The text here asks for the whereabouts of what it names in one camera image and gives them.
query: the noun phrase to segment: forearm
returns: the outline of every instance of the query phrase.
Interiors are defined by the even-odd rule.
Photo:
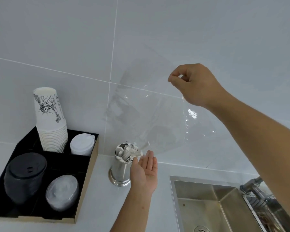
[[[131,187],[110,232],[144,232],[146,229],[151,194]]]
[[[290,130],[228,93],[207,107],[290,214]]]

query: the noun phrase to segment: black plastic lid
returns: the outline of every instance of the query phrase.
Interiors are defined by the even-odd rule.
[[[30,152],[15,157],[7,169],[15,178],[29,179],[42,173],[46,166],[47,161],[44,156]]]

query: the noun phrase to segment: stack of paper cups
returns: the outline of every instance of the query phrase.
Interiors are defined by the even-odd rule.
[[[61,152],[68,141],[66,119],[53,88],[41,87],[33,91],[36,128],[44,151]]]

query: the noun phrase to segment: black tray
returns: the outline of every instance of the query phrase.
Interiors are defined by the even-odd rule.
[[[61,220],[62,218],[75,218],[79,197],[83,188],[90,156],[80,156],[71,154],[70,142],[78,134],[88,133],[68,129],[68,142],[63,153],[43,151],[39,134],[34,127],[15,147],[8,163],[16,156],[27,152],[36,152],[43,155],[47,160],[47,169],[42,179],[39,191],[25,204],[15,205],[7,196],[4,190],[3,177],[5,174],[6,164],[3,173],[0,176],[0,217],[17,218],[19,216],[42,217],[44,219]],[[73,175],[79,184],[79,196],[75,204],[64,212],[53,210],[45,199],[45,192],[48,185],[61,175]]]

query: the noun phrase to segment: countertop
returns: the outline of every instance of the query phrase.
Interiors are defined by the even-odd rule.
[[[15,144],[0,143],[0,174]],[[171,193],[170,175],[244,183],[256,177],[229,171],[165,164],[158,159],[158,187],[154,192],[149,210],[146,231],[177,232],[177,221]],[[0,232],[109,232],[126,198],[130,185],[116,187],[108,179],[112,156],[99,155],[90,179],[86,196],[75,225],[61,223],[0,222]]]

